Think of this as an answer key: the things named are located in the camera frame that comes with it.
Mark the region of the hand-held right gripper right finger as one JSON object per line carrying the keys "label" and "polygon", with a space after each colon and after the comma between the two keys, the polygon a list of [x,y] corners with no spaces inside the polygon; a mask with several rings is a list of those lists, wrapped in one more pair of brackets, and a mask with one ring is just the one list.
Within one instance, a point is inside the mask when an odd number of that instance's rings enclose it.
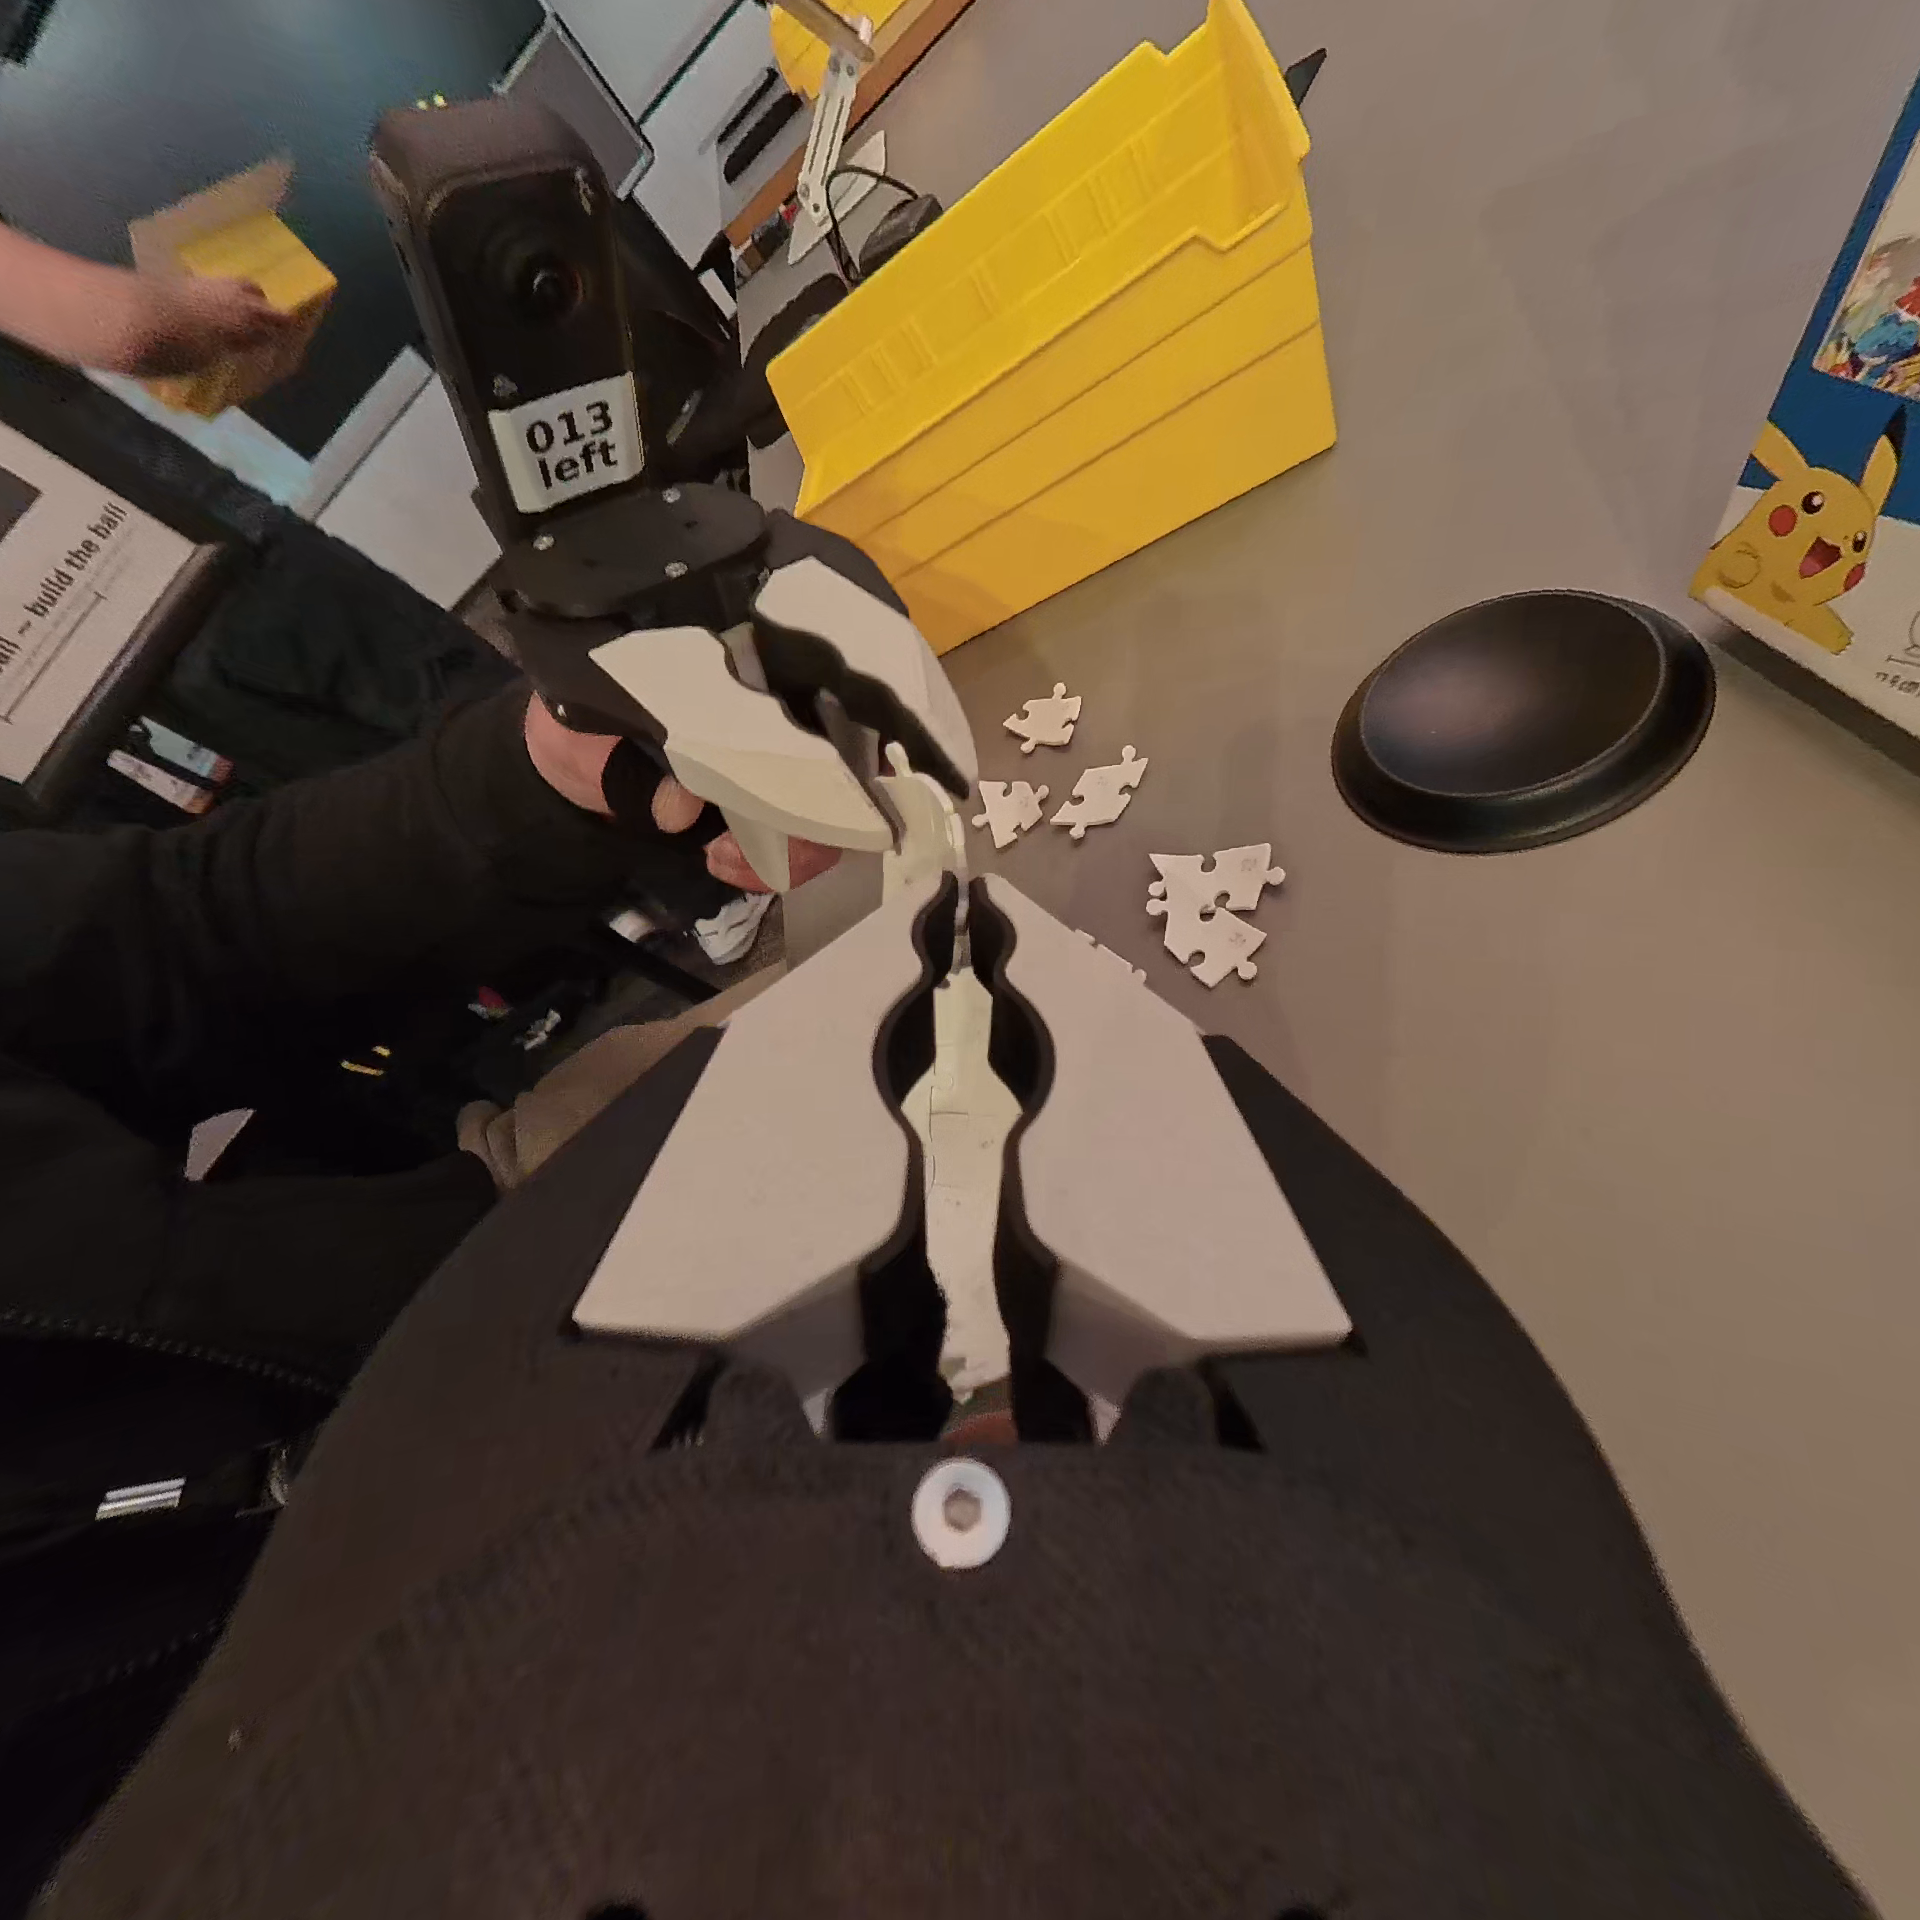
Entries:
{"label": "hand-held right gripper right finger", "polygon": [[1020,1434],[1086,1441],[1147,1374],[1348,1341],[1203,1028],[1004,877],[970,884],[970,943],[1017,1104],[995,1279]]}

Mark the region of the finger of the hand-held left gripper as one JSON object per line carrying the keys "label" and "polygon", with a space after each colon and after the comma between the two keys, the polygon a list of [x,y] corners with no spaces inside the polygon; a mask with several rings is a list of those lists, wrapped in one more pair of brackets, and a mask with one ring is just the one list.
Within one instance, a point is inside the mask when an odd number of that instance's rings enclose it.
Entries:
{"label": "finger of the hand-held left gripper", "polygon": [[746,684],[705,629],[628,630],[588,650],[674,778],[718,806],[747,857],[796,841],[843,853],[896,847],[896,825],[828,736]]}
{"label": "finger of the hand-held left gripper", "polygon": [[758,669],[782,709],[830,734],[828,712],[899,744],[953,799],[976,788],[970,718],[914,622],[818,558],[786,561],[753,599]]}

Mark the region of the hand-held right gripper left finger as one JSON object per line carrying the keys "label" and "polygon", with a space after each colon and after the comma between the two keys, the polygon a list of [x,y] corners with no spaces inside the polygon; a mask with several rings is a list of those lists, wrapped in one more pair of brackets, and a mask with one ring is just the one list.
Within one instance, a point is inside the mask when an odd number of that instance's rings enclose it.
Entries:
{"label": "hand-held right gripper left finger", "polygon": [[899,897],[701,1037],[700,1072],[571,1310],[577,1336],[725,1353],[828,1399],[852,1441],[928,1441],[953,1392],[907,1093],[962,884]]}

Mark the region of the person's left forearm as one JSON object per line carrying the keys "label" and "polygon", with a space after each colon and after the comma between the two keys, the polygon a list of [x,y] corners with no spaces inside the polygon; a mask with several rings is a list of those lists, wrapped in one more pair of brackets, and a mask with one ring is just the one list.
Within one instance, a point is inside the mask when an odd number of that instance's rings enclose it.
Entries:
{"label": "person's left forearm", "polygon": [[221,1098],[296,1021],[470,986],[627,890],[700,890],[705,853],[570,805],[528,759],[523,686],[344,769],[172,828],[2,841],[4,1090],[115,1113]]}

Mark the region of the black round ball stand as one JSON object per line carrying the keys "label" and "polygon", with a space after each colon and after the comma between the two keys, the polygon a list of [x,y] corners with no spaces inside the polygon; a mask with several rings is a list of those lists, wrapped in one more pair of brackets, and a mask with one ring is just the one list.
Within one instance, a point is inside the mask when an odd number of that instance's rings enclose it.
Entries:
{"label": "black round ball stand", "polygon": [[1438,616],[1356,687],[1331,772],[1353,816],[1413,847],[1489,857],[1624,817],[1690,764],[1716,674],[1676,616],[1585,589]]}

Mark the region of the cartoon printed puzzle box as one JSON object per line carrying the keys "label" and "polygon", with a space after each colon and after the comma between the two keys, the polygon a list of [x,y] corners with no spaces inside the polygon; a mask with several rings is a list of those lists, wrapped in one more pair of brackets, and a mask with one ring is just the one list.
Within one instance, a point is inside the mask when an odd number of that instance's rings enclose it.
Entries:
{"label": "cartoon printed puzzle box", "polygon": [[1918,90],[1690,594],[1918,737]]}

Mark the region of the person's left hand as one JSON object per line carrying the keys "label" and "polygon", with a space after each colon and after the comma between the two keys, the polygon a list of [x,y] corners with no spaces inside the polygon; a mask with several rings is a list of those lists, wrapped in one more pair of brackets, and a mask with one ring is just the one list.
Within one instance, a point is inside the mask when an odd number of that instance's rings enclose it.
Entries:
{"label": "person's left hand", "polygon": [[539,776],[577,809],[620,825],[650,823],[656,833],[697,845],[709,874],[732,889],[786,889],[714,821],[701,798],[632,740],[565,727],[537,693],[528,697],[521,736]]}

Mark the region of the person's beige trousers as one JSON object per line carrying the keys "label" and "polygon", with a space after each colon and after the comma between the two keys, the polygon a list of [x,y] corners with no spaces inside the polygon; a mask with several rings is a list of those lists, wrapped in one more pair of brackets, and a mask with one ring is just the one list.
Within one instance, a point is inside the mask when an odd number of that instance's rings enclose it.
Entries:
{"label": "person's beige trousers", "polygon": [[680,1014],[616,1023],[550,1065],[513,1104],[466,1104],[454,1120],[460,1150],[482,1162],[497,1191],[523,1185],[669,1050],[694,1033],[723,1026],[786,972],[786,959],[778,959]]}

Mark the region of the yellow cardboard box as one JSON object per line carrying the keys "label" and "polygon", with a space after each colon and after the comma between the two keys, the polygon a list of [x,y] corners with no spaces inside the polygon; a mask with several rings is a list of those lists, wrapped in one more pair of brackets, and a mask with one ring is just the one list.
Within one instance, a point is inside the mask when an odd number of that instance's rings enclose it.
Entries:
{"label": "yellow cardboard box", "polygon": [[289,326],[276,344],[229,350],[202,373],[144,377],[144,391],[172,410],[214,418],[243,408],[305,361],[338,281],[281,217],[293,177],[293,159],[276,153],[129,223],[142,272],[240,281]]}

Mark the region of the yellow plastic bin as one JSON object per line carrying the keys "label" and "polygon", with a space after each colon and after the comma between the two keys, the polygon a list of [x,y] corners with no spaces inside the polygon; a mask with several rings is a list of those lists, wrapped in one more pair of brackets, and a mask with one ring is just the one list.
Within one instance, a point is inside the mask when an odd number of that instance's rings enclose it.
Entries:
{"label": "yellow plastic bin", "polygon": [[770,365],[796,517],[952,650],[1338,442],[1252,10],[1140,44]]}

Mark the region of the pale hinged tool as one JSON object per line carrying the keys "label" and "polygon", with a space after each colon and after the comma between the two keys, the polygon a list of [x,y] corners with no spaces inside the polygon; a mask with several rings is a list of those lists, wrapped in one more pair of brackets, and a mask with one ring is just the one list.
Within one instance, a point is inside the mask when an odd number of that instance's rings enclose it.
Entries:
{"label": "pale hinged tool", "polygon": [[848,17],[825,1],[779,7],[828,47],[796,186],[798,217],[786,245],[786,261],[798,264],[813,245],[837,236],[832,181],[852,122],[857,86],[869,76],[877,47],[873,21],[866,16]]}

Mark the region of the white instruction sign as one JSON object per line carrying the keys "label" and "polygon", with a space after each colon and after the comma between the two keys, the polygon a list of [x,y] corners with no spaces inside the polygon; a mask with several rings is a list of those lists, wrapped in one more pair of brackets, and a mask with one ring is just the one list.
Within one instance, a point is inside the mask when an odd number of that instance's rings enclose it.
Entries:
{"label": "white instruction sign", "polygon": [[12,425],[2,495],[2,778],[27,784],[202,546]]}

